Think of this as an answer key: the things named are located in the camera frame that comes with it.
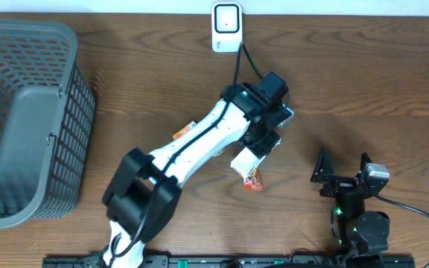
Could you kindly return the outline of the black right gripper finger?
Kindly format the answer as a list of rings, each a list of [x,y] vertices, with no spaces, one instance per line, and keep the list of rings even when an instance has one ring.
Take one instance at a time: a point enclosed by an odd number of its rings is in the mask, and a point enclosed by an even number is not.
[[[368,168],[372,164],[372,160],[369,157],[367,152],[362,153],[360,158],[360,170],[359,174],[360,176],[365,176],[366,174],[369,174]]]
[[[329,182],[334,176],[334,167],[332,164],[332,157],[327,147],[323,147],[320,151],[317,164],[311,176],[311,182],[325,183]]]

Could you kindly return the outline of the white green toothpaste box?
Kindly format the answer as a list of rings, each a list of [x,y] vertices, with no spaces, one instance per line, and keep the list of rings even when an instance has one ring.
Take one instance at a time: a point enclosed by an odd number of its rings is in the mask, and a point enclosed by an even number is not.
[[[245,147],[230,163],[243,179],[246,179],[262,163],[265,156],[257,157],[249,148]]]

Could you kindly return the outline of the orange chocolate bar wrapper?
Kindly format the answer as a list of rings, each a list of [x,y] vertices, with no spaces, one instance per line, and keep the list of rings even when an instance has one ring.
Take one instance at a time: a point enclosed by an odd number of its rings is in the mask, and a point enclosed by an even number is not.
[[[264,185],[261,179],[260,170],[257,167],[247,178],[243,184],[245,191],[263,191]]]

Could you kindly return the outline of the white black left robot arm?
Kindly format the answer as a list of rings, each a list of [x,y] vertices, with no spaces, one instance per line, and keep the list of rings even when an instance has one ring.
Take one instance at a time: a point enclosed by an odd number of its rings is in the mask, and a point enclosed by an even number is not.
[[[231,165],[249,176],[280,143],[275,128],[293,116],[282,101],[287,94],[285,83],[228,86],[186,134],[148,154],[135,148],[125,155],[102,197],[111,228],[105,266],[139,267],[145,244],[173,217],[184,184],[227,145],[241,143]]]

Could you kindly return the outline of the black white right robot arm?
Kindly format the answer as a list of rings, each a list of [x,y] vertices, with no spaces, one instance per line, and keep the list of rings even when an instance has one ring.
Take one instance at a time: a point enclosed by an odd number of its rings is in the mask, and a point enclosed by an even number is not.
[[[332,157],[322,148],[311,176],[321,184],[320,196],[335,199],[331,231],[343,250],[351,255],[368,255],[388,249],[390,218],[380,211],[367,211],[365,200],[378,194],[390,180],[384,165],[374,163],[367,153],[360,158],[360,170],[353,177],[339,176]]]

